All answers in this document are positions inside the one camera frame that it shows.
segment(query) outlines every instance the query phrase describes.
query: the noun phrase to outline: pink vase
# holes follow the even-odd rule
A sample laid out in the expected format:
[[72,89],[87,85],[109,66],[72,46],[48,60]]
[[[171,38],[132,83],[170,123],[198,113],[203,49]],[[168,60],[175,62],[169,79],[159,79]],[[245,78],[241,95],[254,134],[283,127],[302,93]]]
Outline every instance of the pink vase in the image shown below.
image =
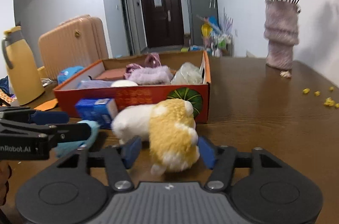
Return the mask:
[[266,64],[291,70],[293,46],[299,44],[298,7],[286,1],[266,0],[264,36],[268,39]]

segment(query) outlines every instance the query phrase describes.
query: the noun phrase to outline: thermos handle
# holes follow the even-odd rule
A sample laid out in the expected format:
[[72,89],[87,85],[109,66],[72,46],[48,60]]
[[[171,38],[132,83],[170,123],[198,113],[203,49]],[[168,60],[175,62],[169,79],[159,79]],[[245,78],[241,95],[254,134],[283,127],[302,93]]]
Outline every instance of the thermos handle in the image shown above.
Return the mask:
[[8,54],[7,54],[7,50],[6,50],[6,39],[2,39],[2,54],[3,54],[3,57],[5,59],[5,62],[8,66],[9,69],[13,69],[13,64],[12,62],[10,61],[9,57],[8,57]]

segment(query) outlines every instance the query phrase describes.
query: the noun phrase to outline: floor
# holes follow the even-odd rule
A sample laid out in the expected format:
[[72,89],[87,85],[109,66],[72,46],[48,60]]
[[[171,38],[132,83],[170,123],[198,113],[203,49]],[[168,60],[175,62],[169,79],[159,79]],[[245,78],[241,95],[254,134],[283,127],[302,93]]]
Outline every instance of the floor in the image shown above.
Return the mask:
[[162,47],[155,47],[155,48],[146,48],[141,53],[154,53],[154,52],[165,52],[165,51],[180,51],[183,48],[182,45],[173,45],[173,46],[162,46]]

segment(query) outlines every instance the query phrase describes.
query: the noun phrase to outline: table surface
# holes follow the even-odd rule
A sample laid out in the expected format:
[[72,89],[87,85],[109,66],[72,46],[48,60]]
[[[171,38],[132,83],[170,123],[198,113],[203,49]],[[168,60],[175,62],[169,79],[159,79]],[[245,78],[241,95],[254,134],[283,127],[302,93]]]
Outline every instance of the table surface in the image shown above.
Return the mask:
[[[294,62],[292,79],[265,66],[265,60],[253,58],[211,58],[211,101],[208,124],[197,125],[200,136],[214,144],[230,145],[239,151],[262,147],[312,179],[322,190],[324,207],[317,224],[339,220],[339,109],[323,106],[327,97],[339,101],[339,89],[331,93],[331,83],[309,67]],[[310,88],[307,95],[302,90]],[[32,107],[53,98],[52,86]],[[94,149],[117,144],[109,130],[101,131]],[[7,204],[2,207],[13,224],[22,223],[15,210],[18,188],[56,159],[44,162],[11,162],[13,176]],[[199,160],[192,169],[160,178],[150,175],[151,161],[144,148],[129,171],[133,182],[200,181],[205,183],[211,171]],[[247,175],[236,169],[234,180]],[[104,170],[92,169],[91,175],[107,184]]]

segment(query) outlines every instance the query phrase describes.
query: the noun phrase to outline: person's hand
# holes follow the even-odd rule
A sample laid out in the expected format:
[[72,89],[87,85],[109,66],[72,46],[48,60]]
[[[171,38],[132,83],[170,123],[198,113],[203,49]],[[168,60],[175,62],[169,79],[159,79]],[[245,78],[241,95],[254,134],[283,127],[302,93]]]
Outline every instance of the person's hand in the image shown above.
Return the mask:
[[9,190],[8,179],[10,176],[10,166],[6,161],[0,161],[0,206],[6,203],[6,195]]

